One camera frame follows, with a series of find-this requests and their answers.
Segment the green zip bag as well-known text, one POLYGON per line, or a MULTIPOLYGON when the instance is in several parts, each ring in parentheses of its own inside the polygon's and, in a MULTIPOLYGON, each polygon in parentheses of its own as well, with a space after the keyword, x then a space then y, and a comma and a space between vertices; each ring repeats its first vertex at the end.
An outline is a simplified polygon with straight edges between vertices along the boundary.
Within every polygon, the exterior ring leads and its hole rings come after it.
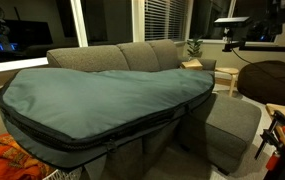
POLYGON ((24 150, 73 170, 184 116, 213 87, 195 70, 24 69, 0 88, 0 114, 24 150))

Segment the tan cardboard box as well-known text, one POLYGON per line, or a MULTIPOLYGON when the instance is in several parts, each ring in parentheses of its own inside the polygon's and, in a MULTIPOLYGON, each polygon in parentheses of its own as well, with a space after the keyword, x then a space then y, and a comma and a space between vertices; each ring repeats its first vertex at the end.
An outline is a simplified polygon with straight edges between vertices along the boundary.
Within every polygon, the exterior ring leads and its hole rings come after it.
POLYGON ((181 64, 183 69, 191 69, 191 70, 202 70, 203 65, 200 63, 198 59, 192 59, 189 61, 185 61, 181 64))

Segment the orange patterned cloth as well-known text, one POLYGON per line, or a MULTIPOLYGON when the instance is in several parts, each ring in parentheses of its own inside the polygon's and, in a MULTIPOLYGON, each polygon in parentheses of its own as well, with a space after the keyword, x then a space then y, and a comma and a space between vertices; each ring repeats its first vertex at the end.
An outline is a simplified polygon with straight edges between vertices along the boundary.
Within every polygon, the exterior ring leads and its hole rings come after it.
POLYGON ((10 134, 0 135, 0 180, 42 180, 53 171, 23 150, 10 134))

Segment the small green potted plant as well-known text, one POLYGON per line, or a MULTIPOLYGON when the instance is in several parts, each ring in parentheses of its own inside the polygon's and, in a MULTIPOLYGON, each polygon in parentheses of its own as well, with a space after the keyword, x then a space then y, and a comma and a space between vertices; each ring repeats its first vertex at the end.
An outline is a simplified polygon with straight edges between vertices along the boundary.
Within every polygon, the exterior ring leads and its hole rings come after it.
POLYGON ((200 50, 200 46, 202 44, 202 40, 199 38, 189 39, 187 41, 188 45, 188 56, 190 59, 200 57, 202 54, 202 51, 200 50))

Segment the dark brown bean bag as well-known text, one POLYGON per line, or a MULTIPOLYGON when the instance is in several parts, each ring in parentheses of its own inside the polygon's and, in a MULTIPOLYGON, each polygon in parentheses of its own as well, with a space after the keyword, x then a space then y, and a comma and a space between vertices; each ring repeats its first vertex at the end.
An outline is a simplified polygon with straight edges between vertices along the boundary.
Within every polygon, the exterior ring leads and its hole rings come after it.
POLYGON ((260 103, 285 105, 285 62, 271 60, 244 66, 237 89, 260 103))

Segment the grey fabric sofa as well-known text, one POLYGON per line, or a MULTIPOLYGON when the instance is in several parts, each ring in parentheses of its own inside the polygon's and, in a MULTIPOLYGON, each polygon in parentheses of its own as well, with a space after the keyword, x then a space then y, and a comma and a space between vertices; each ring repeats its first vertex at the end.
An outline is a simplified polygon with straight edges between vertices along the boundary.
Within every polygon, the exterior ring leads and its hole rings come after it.
MULTIPOLYGON (((85 72, 157 72, 181 64, 171 40, 58 48, 46 53, 51 67, 85 72)), ((257 106, 214 93, 191 114, 107 155, 101 180, 249 179, 253 139, 261 119, 257 106)))

